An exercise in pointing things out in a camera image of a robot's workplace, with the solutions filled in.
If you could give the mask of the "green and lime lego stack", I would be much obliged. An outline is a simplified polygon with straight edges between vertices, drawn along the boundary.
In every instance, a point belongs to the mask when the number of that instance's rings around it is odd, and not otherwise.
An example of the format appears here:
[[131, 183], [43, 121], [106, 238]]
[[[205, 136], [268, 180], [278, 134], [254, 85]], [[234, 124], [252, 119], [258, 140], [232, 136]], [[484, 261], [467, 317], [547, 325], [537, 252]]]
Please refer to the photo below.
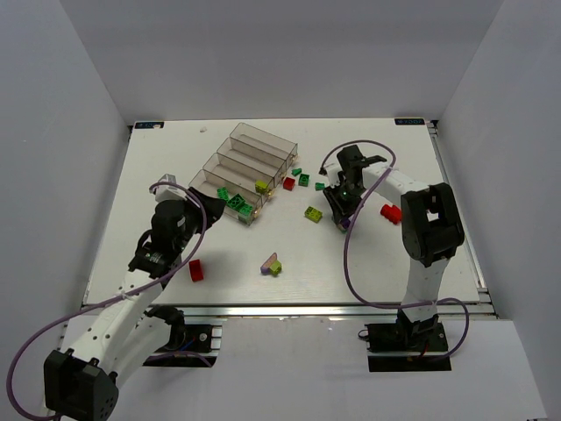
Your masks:
[[266, 182], [257, 180], [254, 184], [255, 191], [260, 195], [266, 195], [269, 192], [269, 186]]

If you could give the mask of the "green long lego brick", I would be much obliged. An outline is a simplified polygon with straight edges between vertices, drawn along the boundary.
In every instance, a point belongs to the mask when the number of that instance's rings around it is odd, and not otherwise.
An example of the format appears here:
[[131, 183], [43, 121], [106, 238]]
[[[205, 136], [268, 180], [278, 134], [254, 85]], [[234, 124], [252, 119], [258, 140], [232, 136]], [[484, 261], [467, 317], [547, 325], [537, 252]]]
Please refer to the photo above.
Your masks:
[[235, 196], [231, 197], [227, 202], [227, 206], [234, 211], [239, 211], [245, 205], [246, 201], [240, 194], [236, 194]]

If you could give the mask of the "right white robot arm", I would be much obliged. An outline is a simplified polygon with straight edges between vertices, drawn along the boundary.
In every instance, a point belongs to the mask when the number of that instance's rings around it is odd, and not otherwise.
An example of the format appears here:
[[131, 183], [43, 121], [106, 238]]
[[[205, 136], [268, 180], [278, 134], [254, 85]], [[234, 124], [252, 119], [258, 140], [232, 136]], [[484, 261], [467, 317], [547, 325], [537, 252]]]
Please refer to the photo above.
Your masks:
[[365, 156], [358, 141], [332, 150], [337, 161], [322, 161], [319, 173], [328, 179], [323, 194], [334, 223], [350, 237], [372, 194], [401, 211], [401, 240], [409, 257], [408, 284], [396, 305], [397, 332], [411, 341], [437, 325], [439, 290], [450, 260], [465, 241], [465, 231], [451, 186], [428, 184], [396, 168], [397, 156]]

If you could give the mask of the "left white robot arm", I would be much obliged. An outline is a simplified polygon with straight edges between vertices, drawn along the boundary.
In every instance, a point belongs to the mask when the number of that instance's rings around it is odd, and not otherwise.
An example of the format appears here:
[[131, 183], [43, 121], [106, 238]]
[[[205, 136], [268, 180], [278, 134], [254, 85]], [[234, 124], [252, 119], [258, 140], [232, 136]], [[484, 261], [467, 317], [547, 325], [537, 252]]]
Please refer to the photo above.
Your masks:
[[193, 236], [202, 236], [224, 213], [223, 199], [172, 183], [155, 187], [150, 228], [140, 238], [117, 293], [92, 325], [64, 351], [44, 362], [46, 407], [74, 420], [106, 420], [131, 374], [163, 349], [182, 352], [188, 329], [181, 310], [154, 305]]

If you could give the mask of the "green lego with number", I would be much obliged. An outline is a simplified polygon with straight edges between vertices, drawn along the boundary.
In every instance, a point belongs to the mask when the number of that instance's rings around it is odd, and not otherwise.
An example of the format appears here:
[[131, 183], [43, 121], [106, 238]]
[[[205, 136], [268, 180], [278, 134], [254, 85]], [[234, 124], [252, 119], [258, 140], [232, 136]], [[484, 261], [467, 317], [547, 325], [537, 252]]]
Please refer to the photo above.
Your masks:
[[251, 205], [245, 204], [239, 211], [238, 213], [244, 213], [244, 214], [253, 214], [253, 207]]

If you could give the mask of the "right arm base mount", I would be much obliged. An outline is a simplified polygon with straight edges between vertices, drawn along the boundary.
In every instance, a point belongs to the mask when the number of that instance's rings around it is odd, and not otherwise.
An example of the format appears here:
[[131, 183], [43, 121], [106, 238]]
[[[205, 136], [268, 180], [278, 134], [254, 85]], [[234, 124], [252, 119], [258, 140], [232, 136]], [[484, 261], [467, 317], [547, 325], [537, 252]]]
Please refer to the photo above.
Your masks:
[[366, 343], [370, 373], [451, 371], [448, 341], [441, 323], [429, 333], [407, 339], [396, 323], [365, 325], [358, 338]]

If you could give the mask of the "red square lego brick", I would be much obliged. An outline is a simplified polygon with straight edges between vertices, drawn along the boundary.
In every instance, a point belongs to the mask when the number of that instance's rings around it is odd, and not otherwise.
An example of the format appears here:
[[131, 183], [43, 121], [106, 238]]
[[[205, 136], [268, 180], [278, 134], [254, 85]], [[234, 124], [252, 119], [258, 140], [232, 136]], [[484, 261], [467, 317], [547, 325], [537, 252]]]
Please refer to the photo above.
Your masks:
[[282, 187], [285, 190], [292, 191], [293, 188], [295, 187], [295, 179], [291, 177], [286, 177], [283, 181]]

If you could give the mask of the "green square lego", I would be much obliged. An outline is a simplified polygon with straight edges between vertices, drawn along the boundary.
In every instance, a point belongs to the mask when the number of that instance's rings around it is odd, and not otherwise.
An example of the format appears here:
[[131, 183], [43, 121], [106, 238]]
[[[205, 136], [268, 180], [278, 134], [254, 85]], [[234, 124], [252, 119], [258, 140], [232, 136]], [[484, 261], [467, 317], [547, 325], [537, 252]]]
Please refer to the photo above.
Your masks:
[[229, 196], [227, 188], [218, 189], [217, 190], [217, 196], [224, 201], [229, 201], [230, 200], [230, 196]]

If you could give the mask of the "green square lego upside-down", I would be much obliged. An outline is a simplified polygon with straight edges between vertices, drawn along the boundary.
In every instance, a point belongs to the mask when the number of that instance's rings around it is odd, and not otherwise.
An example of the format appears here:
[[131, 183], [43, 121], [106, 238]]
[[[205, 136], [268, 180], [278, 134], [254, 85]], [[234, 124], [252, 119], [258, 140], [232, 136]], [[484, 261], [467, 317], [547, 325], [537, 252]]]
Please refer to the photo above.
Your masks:
[[308, 187], [309, 186], [309, 175], [300, 174], [299, 179], [298, 179], [298, 185], [303, 186], [303, 187]]

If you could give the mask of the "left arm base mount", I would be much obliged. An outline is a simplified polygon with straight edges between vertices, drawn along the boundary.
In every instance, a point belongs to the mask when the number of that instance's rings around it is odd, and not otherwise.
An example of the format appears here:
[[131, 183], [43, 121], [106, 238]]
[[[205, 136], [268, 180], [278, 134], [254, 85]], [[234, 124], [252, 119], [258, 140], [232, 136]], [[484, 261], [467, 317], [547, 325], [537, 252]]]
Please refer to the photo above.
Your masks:
[[168, 340], [144, 362], [145, 367], [210, 368], [217, 361], [221, 332], [218, 325], [188, 321], [182, 310], [155, 306], [144, 312], [150, 321], [164, 322]]

